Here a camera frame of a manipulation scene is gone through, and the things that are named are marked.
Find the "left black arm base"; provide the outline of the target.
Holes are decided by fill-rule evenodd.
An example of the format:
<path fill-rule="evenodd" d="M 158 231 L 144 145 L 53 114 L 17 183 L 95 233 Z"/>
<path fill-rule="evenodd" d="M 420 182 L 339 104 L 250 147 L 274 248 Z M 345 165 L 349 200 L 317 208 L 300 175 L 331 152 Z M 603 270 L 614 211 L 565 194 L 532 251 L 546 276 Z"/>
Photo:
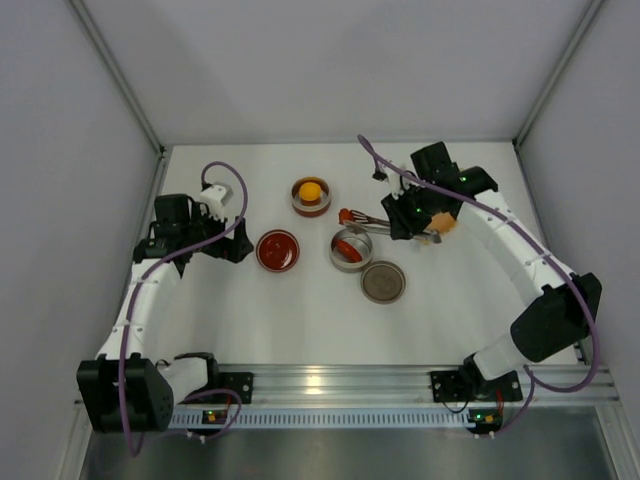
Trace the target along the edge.
<path fill-rule="evenodd" d="M 243 404 L 251 404 L 254 378 L 254 373 L 249 371 L 221 371 L 213 376 L 207 387 L 232 390 L 239 395 Z"/>

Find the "red sausage piece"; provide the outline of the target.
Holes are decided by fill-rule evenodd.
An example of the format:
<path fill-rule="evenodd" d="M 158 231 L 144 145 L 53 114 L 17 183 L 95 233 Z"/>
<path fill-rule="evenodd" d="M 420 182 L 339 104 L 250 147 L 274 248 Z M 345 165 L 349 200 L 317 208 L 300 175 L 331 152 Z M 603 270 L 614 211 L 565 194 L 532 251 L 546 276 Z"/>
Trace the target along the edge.
<path fill-rule="evenodd" d="M 361 253 L 347 241 L 339 239 L 334 242 L 333 250 L 343 257 L 345 262 L 358 263 L 363 260 Z"/>
<path fill-rule="evenodd" d="M 346 225 L 347 223 L 355 223 L 355 217 L 353 212 L 349 209 L 343 208 L 338 213 L 338 221 L 341 225 Z"/>

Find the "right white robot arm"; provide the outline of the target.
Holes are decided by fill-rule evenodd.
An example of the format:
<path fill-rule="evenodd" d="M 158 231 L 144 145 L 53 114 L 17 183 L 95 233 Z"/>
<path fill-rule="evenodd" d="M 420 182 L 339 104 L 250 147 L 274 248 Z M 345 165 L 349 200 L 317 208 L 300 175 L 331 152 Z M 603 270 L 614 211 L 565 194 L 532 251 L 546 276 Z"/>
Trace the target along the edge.
<path fill-rule="evenodd" d="M 374 177 L 391 187 L 382 205 L 394 240 L 409 240 L 448 214 L 480 241 L 517 290 L 524 311 L 508 331 L 469 355 L 460 375 L 476 396 L 506 375 L 595 338 L 602 285 L 576 274 L 543 247 L 513 213 L 497 182 L 479 166 L 460 168 L 438 142 L 411 155 L 410 171 L 378 153 Z"/>

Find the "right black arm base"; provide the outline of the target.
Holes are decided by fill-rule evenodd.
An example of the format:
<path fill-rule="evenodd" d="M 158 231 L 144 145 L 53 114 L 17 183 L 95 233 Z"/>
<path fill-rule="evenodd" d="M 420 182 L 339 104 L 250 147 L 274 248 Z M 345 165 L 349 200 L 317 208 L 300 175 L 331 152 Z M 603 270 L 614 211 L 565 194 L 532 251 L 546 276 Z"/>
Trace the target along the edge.
<path fill-rule="evenodd" d="M 433 389 L 433 400 L 437 403 L 504 402 L 523 400 L 519 377 L 514 369 L 495 379 L 485 379 L 472 356 L 464 359 L 455 369 L 435 370 L 429 373 Z"/>

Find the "orange round food ball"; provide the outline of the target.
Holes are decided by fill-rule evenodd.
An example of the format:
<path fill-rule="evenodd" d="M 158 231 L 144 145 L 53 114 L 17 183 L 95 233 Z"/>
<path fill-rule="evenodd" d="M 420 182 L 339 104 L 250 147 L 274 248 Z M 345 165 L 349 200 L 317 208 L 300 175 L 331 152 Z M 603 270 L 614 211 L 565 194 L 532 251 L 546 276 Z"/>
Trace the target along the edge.
<path fill-rule="evenodd" d="M 315 182 L 305 182 L 298 190 L 300 201 L 303 203 L 314 204 L 322 198 L 322 187 Z"/>

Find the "metal tongs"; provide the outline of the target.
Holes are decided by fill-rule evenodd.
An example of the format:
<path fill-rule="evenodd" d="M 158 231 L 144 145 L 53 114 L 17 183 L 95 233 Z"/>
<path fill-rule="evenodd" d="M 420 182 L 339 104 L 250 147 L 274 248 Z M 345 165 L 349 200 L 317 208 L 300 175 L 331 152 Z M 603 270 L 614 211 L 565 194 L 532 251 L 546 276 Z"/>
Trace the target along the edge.
<path fill-rule="evenodd" d="M 342 225 L 346 229 L 354 233 L 378 234 L 378 235 L 388 236 L 391 238 L 389 221 L 370 217 L 359 211 L 354 211 L 354 210 L 351 210 L 351 211 L 353 212 L 356 222 Z M 415 234 L 412 240 L 420 240 L 425 237 L 426 235 L 423 230 L 422 232 L 418 232 L 417 234 Z"/>

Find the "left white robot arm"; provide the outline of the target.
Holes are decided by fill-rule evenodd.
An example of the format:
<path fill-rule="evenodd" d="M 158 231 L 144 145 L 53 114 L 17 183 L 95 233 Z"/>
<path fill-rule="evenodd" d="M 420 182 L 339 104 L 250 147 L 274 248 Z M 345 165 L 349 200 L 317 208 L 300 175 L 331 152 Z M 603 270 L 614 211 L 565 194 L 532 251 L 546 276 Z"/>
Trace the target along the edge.
<path fill-rule="evenodd" d="M 155 219 L 134 249 L 116 323 L 95 359 L 82 361 L 76 373 L 95 431 L 162 432 L 179 403 L 240 402 L 237 393 L 224 388 L 213 354 L 179 354 L 166 361 L 154 350 L 170 296 L 192 256 L 238 264 L 252 252 L 244 219 L 227 222 L 231 196 L 229 188 L 213 184 L 197 199 L 187 194 L 156 198 Z"/>

